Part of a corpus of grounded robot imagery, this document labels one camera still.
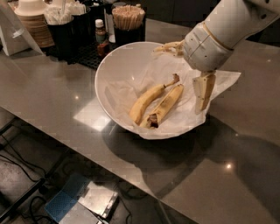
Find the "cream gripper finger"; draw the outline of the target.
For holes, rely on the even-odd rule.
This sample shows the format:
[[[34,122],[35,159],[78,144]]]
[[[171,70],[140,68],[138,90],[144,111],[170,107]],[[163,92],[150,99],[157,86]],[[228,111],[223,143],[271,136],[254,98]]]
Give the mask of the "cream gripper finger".
[[[171,53],[173,56],[182,56],[184,43],[185,43],[184,40],[165,43],[161,46],[157,46],[153,50],[153,52],[154,53]]]
[[[192,80],[194,94],[196,96],[196,114],[199,114],[207,108],[214,89],[215,80],[215,72],[202,72],[200,76]]]

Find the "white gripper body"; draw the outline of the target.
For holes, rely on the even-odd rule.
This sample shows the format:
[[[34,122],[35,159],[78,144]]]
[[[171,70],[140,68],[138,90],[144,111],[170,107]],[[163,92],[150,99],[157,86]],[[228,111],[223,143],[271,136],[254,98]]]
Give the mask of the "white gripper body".
[[[207,29],[204,22],[197,24],[186,36],[183,56],[192,69],[210,72],[219,69],[232,55]]]

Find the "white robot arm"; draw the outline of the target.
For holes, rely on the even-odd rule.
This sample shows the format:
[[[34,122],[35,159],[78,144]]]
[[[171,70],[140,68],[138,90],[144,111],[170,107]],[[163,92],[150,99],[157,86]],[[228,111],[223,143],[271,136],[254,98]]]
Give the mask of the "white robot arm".
[[[214,89],[215,71],[247,37],[280,17],[280,0],[220,0],[207,18],[179,42],[157,47],[157,52],[182,55],[189,66],[200,71],[193,81],[196,111],[203,111]]]

